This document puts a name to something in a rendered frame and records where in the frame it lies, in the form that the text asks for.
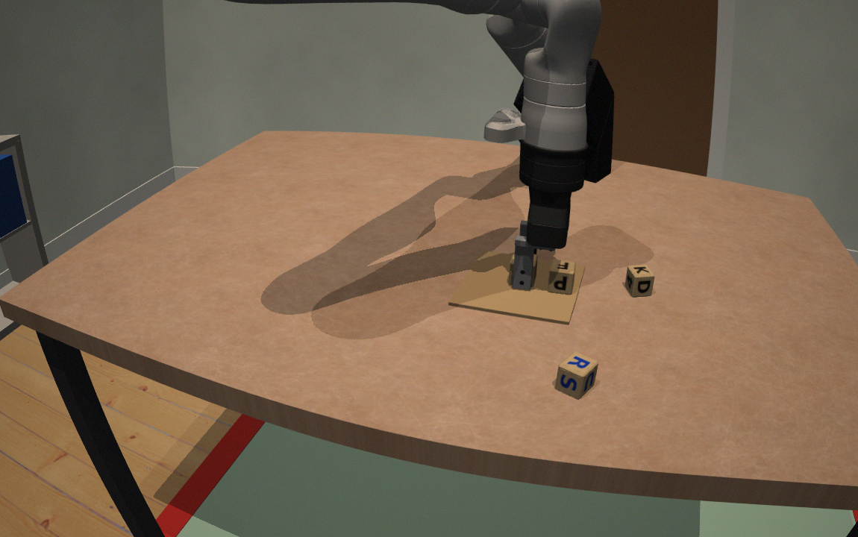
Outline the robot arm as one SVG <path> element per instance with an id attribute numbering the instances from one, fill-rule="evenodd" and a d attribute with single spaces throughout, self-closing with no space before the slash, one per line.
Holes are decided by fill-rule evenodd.
<path id="1" fill-rule="evenodd" d="M 440 4 L 463 14 L 489 14 L 487 30 L 521 72 L 525 98 L 561 107 L 579 107 L 586 103 L 587 64 L 592 58 L 601 24 L 600 0 L 225 1 L 247 4 L 407 2 Z"/>

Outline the tan flat mat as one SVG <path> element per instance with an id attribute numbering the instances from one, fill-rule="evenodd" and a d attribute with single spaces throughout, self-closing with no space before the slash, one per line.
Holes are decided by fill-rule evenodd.
<path id="1" fill-rule="evenodd" d="M 530 290 L 510 285 L 513 254 L 481 251 L 449 306 L 569 325 L 585 266 L 575 266 L 572 295 L 548 292 L 551 260 L 537 259 L 537 276 Z"/>

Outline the tan wooden letter block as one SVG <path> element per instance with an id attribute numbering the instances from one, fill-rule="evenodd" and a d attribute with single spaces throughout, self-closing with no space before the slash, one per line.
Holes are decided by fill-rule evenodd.
<path id="1" fill-rule="evenodd" d="M 598 361 L 575 351 L 559 364 L 555 389 L 580 400 L 594 386 Z"/>
<path id="2" fill-rule="evenodd" d="M 654 278 L 654 273 L 647 265 L 628 266 L 624 287 L 633 297 L 651 296 Z"/>
<path id="3" fill-rule="evenodd" d="M 572 295 L 575 262 L 552 260 L 549 272 L 548 292 Z"/>
<path id="4" fill-rule="evenodd" d="M 514 252 L 513 257 L 510 261 L 510 285 L 513 285 L 514 257 L 515 257 L 515 252 Z M 538 259 L 537 254 L 534 254 L 533 255 L 533 274 L 532 274 L 531 288 L 533 288 L 533 285 L 534 285 L 534 282 L 535 282 L 535 279 L 537 276 L 537 259 Z"/>

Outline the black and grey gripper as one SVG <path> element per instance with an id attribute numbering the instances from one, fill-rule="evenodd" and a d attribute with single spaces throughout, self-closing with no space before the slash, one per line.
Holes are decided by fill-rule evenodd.
<path id="1" fill-rule="evenodd" d="M 566 246 L 570 196 L 585 183 L 586 132 L 586 103 L 561 107 L 525 96 L 522 114 L 500 109 L 484 127 L 487 142 L 520 142 L 520 181 L 529 186 L 528 218 L 515 240 L 514 289 L 531 289 L 537 249 Z"/>

